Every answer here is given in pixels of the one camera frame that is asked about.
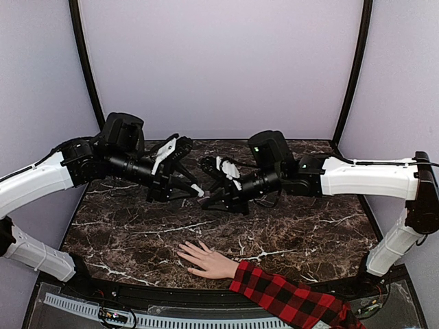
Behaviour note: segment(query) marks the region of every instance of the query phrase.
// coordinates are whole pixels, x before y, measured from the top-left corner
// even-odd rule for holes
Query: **white wall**
[[[332,138],[362,0],[81,1],[106,114],[146,138]]]
[[[375,1],[364,63],[340,143],[351,158],[439,162],[439,2]],[[384,233],[403,202],[368,201]],[[430,328],[439,328],[439,234],[403,258]]]
[[[97,133],[68,1],[0,1],[0,72],[0,176],[36,162],[67,139]],[[81,192],[50,195],[11,217],[59,247]],[[0,327],[21,328],[36,275],[0,258]]]

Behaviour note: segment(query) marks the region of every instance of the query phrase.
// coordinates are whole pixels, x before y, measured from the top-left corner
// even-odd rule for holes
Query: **robotic arm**
[[[439,230],[438,185],[425,152],[393,161],[348,160],[333,154],[296,160],[283,135],[273,131],[254,135],[248,146],[259,170],[242,177],[233,159],[201,160],[203,171],[215,179],[209,196],[202,200],[203,209],[247,215],[248,201],[282,190],[309,197],[364,194],[406,201],[393,228],[366,255],[358,275],[363,282],[380,281],[418,239]]]
[[[88,271],[79,256],[37,241],[15,226],[7,215],[50,193],[109,175],[148,187],[148,202],[203,196],[196,178],[180,163],[192,150],[193,141],[175,134],[145,152],[142,127],[139,118],[111,113],[97,136],[67,141],[41,161],[0,178],[0,256],[25,263],[63,282],[77,273],[86,276]],[[187,181],[173,176],[175,171]]]

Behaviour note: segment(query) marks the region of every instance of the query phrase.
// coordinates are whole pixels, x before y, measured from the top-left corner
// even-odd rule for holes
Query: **red and black plaid shirt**
[[[245,295],[293,328],[366,329],[348,302],[241,261],[230,290]]]

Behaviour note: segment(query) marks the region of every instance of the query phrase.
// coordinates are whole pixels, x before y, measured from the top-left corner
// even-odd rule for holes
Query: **human hand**
[[[200,271],[199,269],[190,267],[187,269],[189,273],[208,279],[233,279],[235,277],[235,272],[239,263],[228,259],[219,252],[213,252],[201,241],[198,241],[198,243],[203,249],[200,249],[196,245],[187,241],[185,242],[185,245],[178,245],[181,249],[186,251],[187,254],[184,252],[177,252],[177,255],[204,270]]]

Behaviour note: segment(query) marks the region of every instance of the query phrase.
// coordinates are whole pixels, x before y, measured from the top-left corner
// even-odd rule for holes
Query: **marble table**
[[[297,158],[332,151],[326,141],[288,143]],[[182,162],[204,188],[213,182],[198,166],[204,156],[253,162],[245,141],[195,141]],[[227,257],[310,283],[354,276],[364,253],[377,243],[355,195],[311,198],[283,193],[276,208],[252,202],[246,216],[201,210],[196,199],[168,203],[145,199],[146,188],[131,182],[94,181],[62,250],[82,255],[95,278],[156,287],[227,289],[230,280],[205,280],[188,273],[188,262],[176,254],[178,244],[202,240]]]

